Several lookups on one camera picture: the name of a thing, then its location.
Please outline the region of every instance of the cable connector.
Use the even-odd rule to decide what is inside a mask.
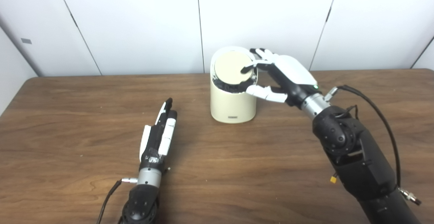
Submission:
[[[324,96],[324,100],[326,101],[326,102],[329,102],[331,99],[332,99],[332,97],[333,96],[335,96],[336,95],[336,93],[338,93],[338,91],[339,91],[339,88],[338,87],[334,87],[334,88],[332,88],[325,96]]]
[[[336,183],[337,177],[338,177],[338,173],[335,172],[333,174],[333,176],[330,178],[330,182],[331,183]]]
[[[137,183],[137,178],[122,178],[122,182],[128,182],[128,183]]]
[[[402,188],[398,187],[399,192],[403,195],[403,197],[408,200],[413,202],[414,204],[417,204],[418,206],[422,204],[422,201],[420,201],[419,199],[416,198],[416,196],[414,196],[413,193],[410,193],[406,190],[403,190]]]

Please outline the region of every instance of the cream-colored container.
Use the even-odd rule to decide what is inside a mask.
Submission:
[[[211,58],[211,115],[219,122],[242,123],[256,114],[256,97],[238,91],[238,85],[258,80],[257,69],[241,74],[241,69],[255,60],[245,48],[228,46],[219,49]]]

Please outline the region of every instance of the white fingertip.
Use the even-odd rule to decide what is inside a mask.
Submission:
[[[264,52],[262,52],[262,50],[260,50],[259,48],[256,48],[256,54],[259,55],[259,57],[261,57],[262,59],[265,59],[265,56],[267,56]]]
[[[273,62],[268,61],[268,60],[261,60],[261,59],[259,59],[259,60],[253,60],[252,63],[250,63],[249,65],[246,65],[245,67],[249,67],[249,66],[252,66],[252,65],[253,65],[253,67],[256,67],[259,63],[262,63],[262,64],[272,64]]]
[[[267,97],[267,94],[268,94],[268,92],[265,88],[258,86],[258,85],[249,86],[247,88],[247,90],[245,90],[245,92],[252,95],[252,96],[262,98],[262,99],[265,99]]]
[[[272,101],[272,102],[277,102],[277,103],[285,103],[285,101],[287,100],[288,95],[287,94],[283,94],[283,93],[270,93],[268,94],[268,96],[265,98],[265,100],[267,101]]]
[[[268,55],[268,57],[273,56],[273,53],[270,50],[268,50],[268,49],[265,49],[264,52],[265,52],[266,55]]]
[[[167,155],[169,153],[170,143],[172,142],[173,131],[175,130],[176,120],[173,118],[167,119],[164,127],[163,135],[161,136],[160,148],[158,154]]]
[[[160,120],[161,114],[166,112],[166,110],[164,109],[165,107],[166,107],[166,102],[164,102],[163,106],[160,109],[160,112],[158,113],[157,120],[155,121],[155,125],[158,123],[158,120]]]
[[[141,162],[141,155],[143,154],[144,150],[147,146],[147,141],[149,140],[149,134],[151,133],[151,126],[145,125],[143,129],[143,134],[141,136],[141,142],[140,142],[140,150],[138,153],[138,159]]]

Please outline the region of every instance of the black cord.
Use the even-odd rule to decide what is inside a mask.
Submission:
[[[110,198],[110,196],[115,192],[116,188],[118,188],[122,183],[122,180],[119,180],[113,185],[113,187],[110,189],[110,191],[107,194],[107,197],[104,200],[104,203],[102,203],[101,211],[99,212],[98,220],[96,220],[96,224],[101,223],[102,215],[104,214],[105,206],[107,205],[107,202]]]
[[[351,93],[354,93],[362,97],[366,102],[368,102],[368,104],[371,105],[371,107],[377,112],[378,116],[383,121],[384,125],[386,126],[387,132],[389,133],[390,140],[392,141],[393,153],[395,154],[395,163],[396,163],[396,182],[398,187],[400,187],[401,186],[401,164],[399,160],[398,146],[396,145],[395,136],[393,135],[392,129],[390,128],[390,125],[387,122],[386,117],[384,117],[383,113],[381,113],[380,109],[374,104],[374,102],[372,102],[368,97],[366,97],[363,93],[361,93],[361,91],[347,85],[338,86],[338,88],[345,91],[349,91]]]
[[[352,105],[352,106],[348,107],[348,108],[347,108],[347,111],[345,111],[345,112],[342,113],[342,114],[338,114],[338,115],[336,116],[336,118],[344,118],[344,117],[346,117],[346,116],[351,112],[351,110],[354,109],[354,108],[355,108],[355,119],[356,119],[356,120],[359,120],[359,119],[358,119],[358,107],[357,107],[357,105]]]

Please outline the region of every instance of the container lid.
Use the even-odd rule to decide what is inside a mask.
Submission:
[[[242,52],[230,51],[220,55],[215,60],[214,70],[222,82],[237,85],[249,79],[253,70],[242,74],[241,69],[252,62],[251,58]]]

